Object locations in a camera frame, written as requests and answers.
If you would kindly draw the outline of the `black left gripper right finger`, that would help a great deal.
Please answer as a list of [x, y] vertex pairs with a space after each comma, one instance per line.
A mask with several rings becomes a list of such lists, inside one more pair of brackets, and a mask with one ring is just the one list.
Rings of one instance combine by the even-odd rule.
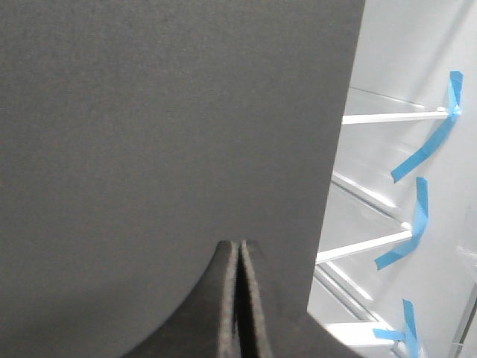
[[240, 244], [236, 318], [243, 357], [357, 357], [274, 277], [259, 244]]

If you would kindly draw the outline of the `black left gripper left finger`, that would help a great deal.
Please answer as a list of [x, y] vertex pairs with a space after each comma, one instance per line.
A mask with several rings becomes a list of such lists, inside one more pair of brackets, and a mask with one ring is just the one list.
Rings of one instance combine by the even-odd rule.
[[200, 280], [174, 313], [126, 357], [233, 357], [238, 246], [217, 244]]

